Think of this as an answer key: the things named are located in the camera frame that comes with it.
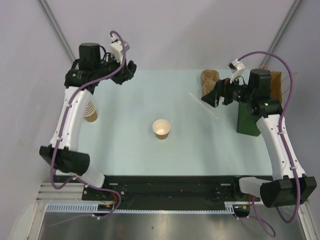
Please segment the stack of paper cups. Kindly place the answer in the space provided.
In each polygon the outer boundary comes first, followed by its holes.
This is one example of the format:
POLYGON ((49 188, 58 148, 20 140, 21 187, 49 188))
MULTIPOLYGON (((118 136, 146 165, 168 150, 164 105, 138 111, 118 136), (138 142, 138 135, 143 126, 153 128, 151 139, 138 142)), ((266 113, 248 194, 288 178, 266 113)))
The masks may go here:
POLYGON ((98 113, 92 101, 88 102, 83 117, 89 123, 95 122, 98 119, 98 113))

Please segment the single brown paper cup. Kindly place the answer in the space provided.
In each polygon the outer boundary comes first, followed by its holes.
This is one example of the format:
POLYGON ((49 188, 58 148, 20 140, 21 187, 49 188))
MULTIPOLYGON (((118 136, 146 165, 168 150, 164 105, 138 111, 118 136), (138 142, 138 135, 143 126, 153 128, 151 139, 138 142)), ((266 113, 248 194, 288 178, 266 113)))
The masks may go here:
POLYGON ((171 125, 165 119, 158 119, 153 123, 152 130, 159 140, 164 140, 169 136, 171 125))

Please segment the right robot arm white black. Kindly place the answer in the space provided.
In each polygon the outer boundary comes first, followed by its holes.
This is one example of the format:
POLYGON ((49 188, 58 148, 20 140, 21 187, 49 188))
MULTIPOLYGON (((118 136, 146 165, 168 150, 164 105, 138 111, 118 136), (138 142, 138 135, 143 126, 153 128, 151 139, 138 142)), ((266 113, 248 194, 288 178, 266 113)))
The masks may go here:
POLYGON ((242 201, 248 194, 261 198, 268 208, 303 204, 317 187, 316 179, 307 176, 300 165, 286 132, 283 108, 278 99, 272 98, 272 76, 269 70, 252 69, 247 84, 230 78, 219 79, 211 92, 201 97, 216 108, 232 102, 246 104, 265 142, 271 161, 272 180, 241 177, 230 188, 231 196, 242 201))

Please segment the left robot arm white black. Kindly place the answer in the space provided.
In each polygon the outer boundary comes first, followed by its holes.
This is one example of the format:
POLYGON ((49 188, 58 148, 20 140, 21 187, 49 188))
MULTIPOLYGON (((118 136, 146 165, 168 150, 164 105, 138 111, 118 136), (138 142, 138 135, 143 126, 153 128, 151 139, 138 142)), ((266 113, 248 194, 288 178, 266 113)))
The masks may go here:
POLYGON ((48 146, 41 146, 40 156, 50 165, 50 175, 56 171, 69 174, 94 186, 93 194, 100 200, 110 196, 111 188, 104 184, 105 176, 91 165, 90 156, 79 148, 80 130, 85 110, 91 102, 95 87, 104 79, 122 85, 131 80, 137 66, 126 61, 127 42, 113 40, 109 51, 98 43, 82 43, 79 58, 65 75, 64 101, 58 124, 48 146))

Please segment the brown pulp cup carrier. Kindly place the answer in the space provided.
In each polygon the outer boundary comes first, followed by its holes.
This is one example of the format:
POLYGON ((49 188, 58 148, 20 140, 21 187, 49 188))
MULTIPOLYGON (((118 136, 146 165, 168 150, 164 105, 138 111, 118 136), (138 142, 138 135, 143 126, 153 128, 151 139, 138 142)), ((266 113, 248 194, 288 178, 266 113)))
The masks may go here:
POLYGON ((209 94, 216 86, 220 79, 220 74, 217 70, 205 69, 201 72, 201 95, 205 96, 209 94))

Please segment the white wrapped straw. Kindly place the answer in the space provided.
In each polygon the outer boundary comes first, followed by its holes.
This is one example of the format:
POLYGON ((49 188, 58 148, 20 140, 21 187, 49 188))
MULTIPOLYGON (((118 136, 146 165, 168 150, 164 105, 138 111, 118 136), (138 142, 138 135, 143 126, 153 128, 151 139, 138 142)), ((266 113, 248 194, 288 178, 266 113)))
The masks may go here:
POLYGON ((191 92, 188 93, 198 104, 200 104, 206 111, 208 111, 215 119, 219 120, 219 117, 214 114, 212 110, 210 110, 201 100, 195 97, 191 92))

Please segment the green brown paper bag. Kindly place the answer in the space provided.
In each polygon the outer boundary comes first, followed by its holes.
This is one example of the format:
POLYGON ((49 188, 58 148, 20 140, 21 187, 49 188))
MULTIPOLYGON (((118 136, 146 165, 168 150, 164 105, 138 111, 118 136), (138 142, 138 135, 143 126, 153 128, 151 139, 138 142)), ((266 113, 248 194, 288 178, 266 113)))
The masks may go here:
MULTIPOLYGON (((271 71, 271 92, 270 97, 276 98, 279 102, 283 104, 284 94, 290 90, 290 86, 286 90, 282 90, 282 84, 285 80, 289 79, 289 75, 282 77, 281 71, 271 71)), ((256 122, 252 115, 249 114, 249 107, 245 103, 238 104, 238 115, 237 115, 237 127, 236 132, 238 134, 243 134, 252 137, 258 137, 261 132, 258 129, 256 122)))

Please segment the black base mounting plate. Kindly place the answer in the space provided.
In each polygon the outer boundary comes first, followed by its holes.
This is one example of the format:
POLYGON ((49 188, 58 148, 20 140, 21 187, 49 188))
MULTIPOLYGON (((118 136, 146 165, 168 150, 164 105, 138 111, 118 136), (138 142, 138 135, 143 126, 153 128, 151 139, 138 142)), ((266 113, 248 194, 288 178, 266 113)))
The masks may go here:
POLYGON ((104 189, 108 193, 84 187, 83 201, 98 201, 103 209, 120 204, 129 211, 214 211, 225 203, 250 206, 252 198, 242 193, 237 176, 107 176, 104 189))

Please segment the left aluminium frame post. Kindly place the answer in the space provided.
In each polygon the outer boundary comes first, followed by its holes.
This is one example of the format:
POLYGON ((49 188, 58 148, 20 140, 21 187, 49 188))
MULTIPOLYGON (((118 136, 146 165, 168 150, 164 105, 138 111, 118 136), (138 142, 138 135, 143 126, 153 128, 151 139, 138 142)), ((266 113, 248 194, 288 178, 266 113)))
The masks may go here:
POLYGON ((42 10, 46 20, 48 21, 54 35, 56 36, 60 46, 62 47, 62 50, 64 51, 67 59, 72 63, 76 57, 75 54, 70 47, 70 44, 63 33, 60 24, 58 23, 50 5, 48 4, 47 0, 36 0, 38 3, 40 9, 42 10))

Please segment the aluminium frame post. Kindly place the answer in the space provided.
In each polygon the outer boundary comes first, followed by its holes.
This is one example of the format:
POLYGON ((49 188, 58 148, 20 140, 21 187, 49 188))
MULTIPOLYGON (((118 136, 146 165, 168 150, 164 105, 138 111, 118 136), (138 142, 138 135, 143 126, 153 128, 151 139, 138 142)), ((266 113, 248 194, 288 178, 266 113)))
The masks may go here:
POLYGON ((273 38, 271 45, 268 48, 268 52, 275 54, 277 48, 279 47, 283 37, 285 36, 289 26, 291 25, 292 20, 295 18, 296 14, 298 13, 299 9, 303 5, 303 0, 294 0, 287 11, 278 31, 273 38))
POLYGON ((62 50, 64 51, 67 59, 72 63, 76 57, 75 54, 70 47, 70 44, 63 33, 60 24, 58 23, 50 5, 48 4, 47 0, 36 0, 38 3, 40 9, 42 10, 46 20, 48 21, 54 35, 56 36, 60 46, 62 47, 62 50))

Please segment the right aluminium frame post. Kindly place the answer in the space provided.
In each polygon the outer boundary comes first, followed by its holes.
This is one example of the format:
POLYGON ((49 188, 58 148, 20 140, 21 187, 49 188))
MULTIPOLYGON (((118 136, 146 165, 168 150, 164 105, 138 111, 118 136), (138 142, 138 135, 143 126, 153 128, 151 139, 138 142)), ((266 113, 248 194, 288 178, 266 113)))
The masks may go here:
POLYGON ((303 5, 303 0, 294 0, 287 11, 278 31, 273 38, 271 45, 268 48, 268 52, 275 54, 277 48, 279 47, 283 37, 285 36, 289 26, 291 25, 292 20, 295 18, 296 14, 298 13, 299 9, 303 5))

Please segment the aluminium rail bottom left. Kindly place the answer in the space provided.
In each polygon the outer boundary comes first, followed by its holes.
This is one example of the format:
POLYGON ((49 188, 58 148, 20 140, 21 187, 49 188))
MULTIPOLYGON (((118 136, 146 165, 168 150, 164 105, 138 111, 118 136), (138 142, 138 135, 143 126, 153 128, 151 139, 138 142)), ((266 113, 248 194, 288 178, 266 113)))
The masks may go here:
POLYGON ((61 189, 54 189, 50 183, 40 185, 36 202, 76 203, 82 201, 84 185, 81 183, 68 183, 61 189))

